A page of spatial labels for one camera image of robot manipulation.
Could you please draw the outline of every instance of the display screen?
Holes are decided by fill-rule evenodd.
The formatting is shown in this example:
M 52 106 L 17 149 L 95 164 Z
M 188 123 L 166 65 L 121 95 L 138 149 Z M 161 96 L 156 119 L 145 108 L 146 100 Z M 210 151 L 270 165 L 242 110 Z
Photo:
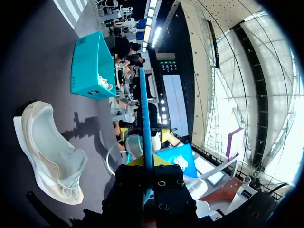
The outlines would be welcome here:
M 172 60 L 162 60 L 159 61 L 161 65 L 161 72 L 163 75 L 174 75 L 178 74 L 176 62 Z

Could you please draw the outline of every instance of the ceiling panel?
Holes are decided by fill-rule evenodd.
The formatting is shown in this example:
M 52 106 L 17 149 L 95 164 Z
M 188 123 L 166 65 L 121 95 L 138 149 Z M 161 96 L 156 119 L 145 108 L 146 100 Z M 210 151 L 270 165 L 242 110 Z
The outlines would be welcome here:
M 261 6 L 253 0 L 182 0 L 199 6 L 205 19 L 212 22 L 216 37 L 223 31 L 231 29 L 236 24 L 261 10 Z

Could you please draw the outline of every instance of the shoelace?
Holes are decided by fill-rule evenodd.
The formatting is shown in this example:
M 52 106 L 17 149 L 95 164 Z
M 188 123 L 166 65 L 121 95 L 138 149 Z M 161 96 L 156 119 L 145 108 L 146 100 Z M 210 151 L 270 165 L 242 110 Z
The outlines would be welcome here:
M 76 192 L 76 196 L 74 198 L 78 198 L 79 196 L 79 192 L 78 192 L 78 180 L 79 178 L 75 179 L 75 182 L 68 187 L 67 185 L 63 184 L 60 180 L 57 180 L 57 183 L 62 187 L 62 194 L 66 197 L 66 198 L 71 198 L 73 191 Z

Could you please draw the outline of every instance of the gray carpet floor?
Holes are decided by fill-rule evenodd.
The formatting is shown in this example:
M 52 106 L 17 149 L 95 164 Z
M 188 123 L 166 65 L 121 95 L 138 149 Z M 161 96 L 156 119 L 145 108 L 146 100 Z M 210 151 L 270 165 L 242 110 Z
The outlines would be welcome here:
M 71 63 L 78 39 L 52 0 L 46 1 L 25 21 L 8 51 L 1 69 L 1 195 L 20 215 L 32 221 L 31 227 L 46 222 L 26 199 L 33 191 L 62 219 L 82 219 L 83 209 L 101 212 L 114 178 L 105 167 L 105 155 L 116 137 L 109 101 L 93 100 L 70 93 Z M 13 125 L 18 109 L 31 100 L 50 103 L 58 130 L 76 147 L 83 149 L 88 163 L 80 178 L 84 201 L 80 205 L 60 203 L 37 186 L 30 162 L 21 150 Z M 111 163 L 121 157 L 115 147 Z

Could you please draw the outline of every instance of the white floor stripe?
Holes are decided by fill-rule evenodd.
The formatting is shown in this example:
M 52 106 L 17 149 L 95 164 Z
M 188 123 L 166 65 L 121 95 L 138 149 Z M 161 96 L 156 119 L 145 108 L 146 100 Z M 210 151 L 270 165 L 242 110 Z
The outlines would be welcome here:
M 57 0 L 53 0 L 55 5 L 57 6 L 57 8 L 59 9 L 59 11 L 62 13 L 63 17 L 66 19 L 66 21 L 70 24 L 70 26 L 72 27 L 72 29 L 74 29 L 74 26 L 72 25 L 72 23 L 70 22 L 70 20 L 67 18 L 66 14 L 64 13 L 64 11 L 62 10 L 62 8 L 60 7 L 59 3 L 57 2 Z
M 84 10 L 84 7 L 82 6 L 81 1 L 80 0 L 76 0 L 76 3 L 77 3 L 77 5 L 78 5 L 78 7 L 80 9 L 80 12 L 82 12 Z
M 71 2 L 71 0 L 65 0 L 65 2 L 66 2 L 68 9 L 71 11 L 73 17 L 75 18 L 75 20 L 78 21 L 79 15 L 78 15 L 75 7 L 73 6 L 73 3 Z

